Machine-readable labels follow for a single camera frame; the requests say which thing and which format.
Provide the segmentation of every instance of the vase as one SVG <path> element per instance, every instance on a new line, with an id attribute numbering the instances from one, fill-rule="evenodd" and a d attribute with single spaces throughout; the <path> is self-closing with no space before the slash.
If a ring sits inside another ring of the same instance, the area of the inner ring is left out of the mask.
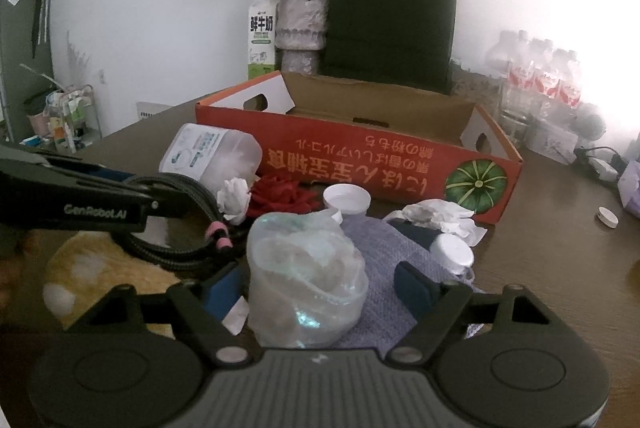
<path id="1" fill-rule="evenodd" d="M 318 71 L 319 51 L 325 44 L 328 9 L 329 0 L 280 0 L 276 47 L 283 50 L 283 71 L 304 74 Z"/>

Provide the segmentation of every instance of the red cardboard box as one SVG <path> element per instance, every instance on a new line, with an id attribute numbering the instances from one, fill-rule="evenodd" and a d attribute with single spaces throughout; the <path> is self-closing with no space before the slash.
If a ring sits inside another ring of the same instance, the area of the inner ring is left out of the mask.
<path id="1" fill-rule="evenodd" d="M 355 183 L 402 204 L 446 199 L 489 224 L 522 169 L 482 107 L 404 86 L 274 72 L 199 101 L 196 119 L 252 134 L 259 175 Z"/>

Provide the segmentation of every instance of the purple package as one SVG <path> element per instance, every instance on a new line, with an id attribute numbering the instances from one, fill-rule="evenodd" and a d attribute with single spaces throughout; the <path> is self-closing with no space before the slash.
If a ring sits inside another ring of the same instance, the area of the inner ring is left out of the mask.
<path id="1" fill-rule="evenodd" d="M 620 200 L 625 210 L 640 219 L 640 163 L 632 161 L 618 180 Z"/>

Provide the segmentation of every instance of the wooden table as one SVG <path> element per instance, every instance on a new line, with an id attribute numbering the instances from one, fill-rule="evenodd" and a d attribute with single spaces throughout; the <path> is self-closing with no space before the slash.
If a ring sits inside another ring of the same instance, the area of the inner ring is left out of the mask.
<path id="1" fill-rule="evenodd" d="M 83 156 L 115 169 L 154 173 L 175 132 L 194 118 L 194 102 L 182 104 L 106 137 Z M 526 151 L 523 157 L 509 206 L 474 250 L 476 284 L 490 293 L 507 283 L 528 286 L 604 359 L 612 387 L 598 426 L 638 428 L 640 221 L 622 211 L 612 190 L 535 153 Z M 594 217 L 599 206 L 618 215 L 615 230 Z M 47 238 L 52 245 L 60 242 L 59 233 Z M 24 323 L 38 325 L 32 317 Z M 24 378 L 38 353 L 34 340 L 41 339 L 0 337 L 0 404 L 12 428 L 36 426 Z M 5 358 L 17 351 L 20 357 L 7 368 Z"/>

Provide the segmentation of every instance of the blue-gray cloth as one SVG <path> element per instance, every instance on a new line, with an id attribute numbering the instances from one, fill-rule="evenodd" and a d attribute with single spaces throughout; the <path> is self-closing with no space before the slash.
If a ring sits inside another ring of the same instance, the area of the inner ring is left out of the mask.
<path id="1" fill-rule="evenodd" d="M 394 291 L 398 262 L 409 262 L 436 282 L 461 279 L 444 269 L 429 251 L 384 221 L 364 215 L 345 215 L 342 230 L 364 257 L 369 291 L 360 321 L 334 347 L 375 347 L 385 356 L 416 325 Z"/>

